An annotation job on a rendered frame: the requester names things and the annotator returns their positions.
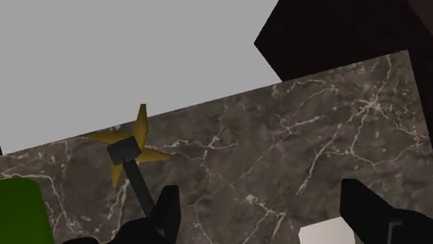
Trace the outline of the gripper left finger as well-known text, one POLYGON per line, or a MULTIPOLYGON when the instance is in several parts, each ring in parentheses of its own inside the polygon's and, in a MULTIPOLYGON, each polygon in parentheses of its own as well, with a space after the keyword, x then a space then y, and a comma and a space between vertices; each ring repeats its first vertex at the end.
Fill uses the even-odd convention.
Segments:
POLYGON ((150 217, 123 224, 106 244, 176 244, 181 222, 178 185, 163 188, 150 217))

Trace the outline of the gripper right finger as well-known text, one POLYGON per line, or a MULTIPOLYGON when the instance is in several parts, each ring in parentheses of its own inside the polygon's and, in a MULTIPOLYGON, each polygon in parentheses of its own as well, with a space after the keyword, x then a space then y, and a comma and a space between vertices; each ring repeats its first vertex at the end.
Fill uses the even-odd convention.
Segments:
POLYGON ((363 244, 433 244, 433 219, 392 207, 357 179, 341 181, 339 213, 363 244))

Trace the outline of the green block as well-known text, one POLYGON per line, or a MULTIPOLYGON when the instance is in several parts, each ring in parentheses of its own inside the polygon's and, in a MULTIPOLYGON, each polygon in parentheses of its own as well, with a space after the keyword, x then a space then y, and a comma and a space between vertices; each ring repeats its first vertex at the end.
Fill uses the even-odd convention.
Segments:
POLYGON ((0 244, 55 244, 39 184, 0 180, 0 244))

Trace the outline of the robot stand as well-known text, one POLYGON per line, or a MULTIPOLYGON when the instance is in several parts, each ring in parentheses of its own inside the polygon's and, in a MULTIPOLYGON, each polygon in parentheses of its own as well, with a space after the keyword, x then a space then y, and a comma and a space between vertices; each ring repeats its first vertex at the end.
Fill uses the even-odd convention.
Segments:
POLYGON ((278 0, 254 45, 282 81, 408 51, 433 143, 433 0, 278 0))

